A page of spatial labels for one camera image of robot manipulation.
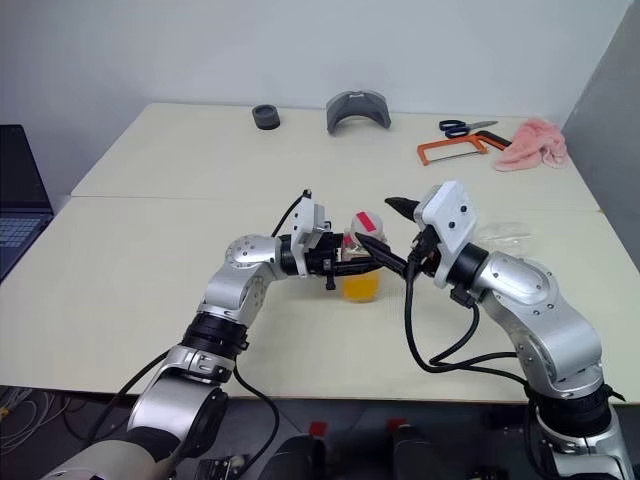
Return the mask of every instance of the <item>blue scissor handle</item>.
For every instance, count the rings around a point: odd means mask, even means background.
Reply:
[[[461,120],[442,120],[438,123],[447,138],[464,137],[469,134],[467,124]]]

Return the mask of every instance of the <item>scissors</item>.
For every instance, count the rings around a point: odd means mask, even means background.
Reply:
[[[484,128],[490,125],[495,125],[497,121],[465,123],[461,120],[442,120],[438,127],[442,130],[447,138],[464,137],[469,135],[471,130],[477,128]]]

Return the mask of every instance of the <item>laptop keyboard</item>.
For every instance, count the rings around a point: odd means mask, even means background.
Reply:
[[[39,218],[0,218],[0,247],[19,247],[39,223]]]

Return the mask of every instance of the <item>laptop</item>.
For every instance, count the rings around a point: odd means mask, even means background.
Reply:
[[[22,125],[0,125],[0,281],[52,218]]]

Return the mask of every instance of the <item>white wall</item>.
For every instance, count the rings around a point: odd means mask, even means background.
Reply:
[[[69,192],[148,102],[321,107],[563,123],[628,0],[0,0],[0,122],[25,124]]]

